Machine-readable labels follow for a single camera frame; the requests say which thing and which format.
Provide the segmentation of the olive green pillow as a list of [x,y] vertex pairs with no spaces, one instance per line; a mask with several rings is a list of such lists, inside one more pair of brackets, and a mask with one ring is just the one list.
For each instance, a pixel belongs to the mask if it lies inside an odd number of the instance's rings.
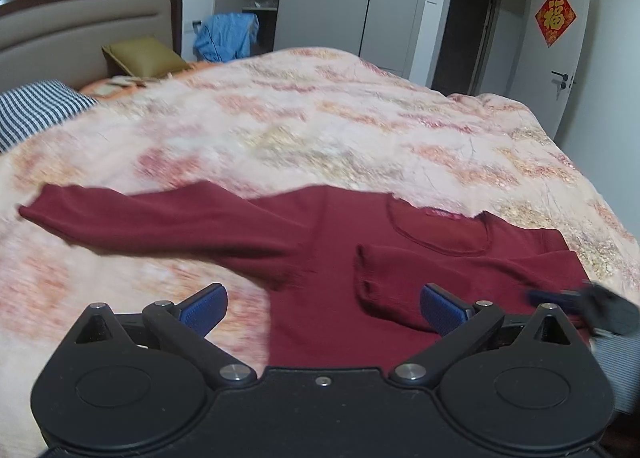
[[102,51],[131,77],[163,78],[190,68],[179,54],[154,36],[104,45]]

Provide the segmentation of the black white checked pillow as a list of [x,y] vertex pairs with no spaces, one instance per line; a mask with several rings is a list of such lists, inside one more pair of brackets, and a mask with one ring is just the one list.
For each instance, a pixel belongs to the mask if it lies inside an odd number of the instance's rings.
[[24,84],[1,93],[1,152],[88,110],[98,103],[59,80]]

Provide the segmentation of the dark red long-sleeve sweater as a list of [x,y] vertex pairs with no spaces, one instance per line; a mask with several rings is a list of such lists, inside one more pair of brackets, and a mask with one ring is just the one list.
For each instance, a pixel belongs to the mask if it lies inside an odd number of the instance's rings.
[[437,339],[420,312],[427,284],[527,315],[530,290],[587,279],[557,230],[331,186],[242,198],[211,182],[137,195],[48,185],[18,212],[73,244],[208,259],[256,282],[280,367],[393,368]]

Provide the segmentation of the blue clothes pile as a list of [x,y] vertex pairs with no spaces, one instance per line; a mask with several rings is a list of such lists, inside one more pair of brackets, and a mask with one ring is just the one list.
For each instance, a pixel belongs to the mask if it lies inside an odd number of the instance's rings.
[[199,60],[208,62],[247,58],[257,43],[258,32],[259,22],[255,14],[215,14],[198,27],[194,52]]

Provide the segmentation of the white room door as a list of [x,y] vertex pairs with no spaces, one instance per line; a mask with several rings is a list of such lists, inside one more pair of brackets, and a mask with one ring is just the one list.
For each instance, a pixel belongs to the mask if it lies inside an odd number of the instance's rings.
[[575,77],[584,43],[589,0],[568,0],[577,18],[551,48],[544,42],[535,22],[535,14],[544,1],[528,0],[524,36],[509,97],[526,105],[548,137],[555,137],[572,88],[560,91],[551,71],[566,72]]

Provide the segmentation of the floral pink bed quilt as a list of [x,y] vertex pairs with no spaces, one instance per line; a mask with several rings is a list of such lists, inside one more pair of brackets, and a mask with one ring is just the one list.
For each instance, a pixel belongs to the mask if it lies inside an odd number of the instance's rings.
[[2,155],[3,456],[43,451],[30,391],[89,303],[137,312],[221,282],[230,310],[212,340],[265,366],[268,299],[249,280],[194,260],[99,256],[17,213],[44,184],[135,194],[201,180],[242,197],[326,184],[488,211],[558,230],[591,279],[639,296],[638,242],[524,105],[446,97],[330,48],[208,66],[104,100]]

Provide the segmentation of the red fu character decoration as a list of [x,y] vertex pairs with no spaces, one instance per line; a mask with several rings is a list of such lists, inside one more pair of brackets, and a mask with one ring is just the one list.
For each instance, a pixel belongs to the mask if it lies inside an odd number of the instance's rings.
[[568,0],[545,0],[535,14],[535,22],[548,48],[575,21],[577,15]]

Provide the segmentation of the brown beige padded headboard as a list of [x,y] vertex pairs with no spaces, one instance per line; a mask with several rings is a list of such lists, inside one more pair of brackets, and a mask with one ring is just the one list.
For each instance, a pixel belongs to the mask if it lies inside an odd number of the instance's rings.
[[50,79],[82,88],[114,74],[105,45],[139,36],[179,54],[182,0],[1,0],[1,89]]

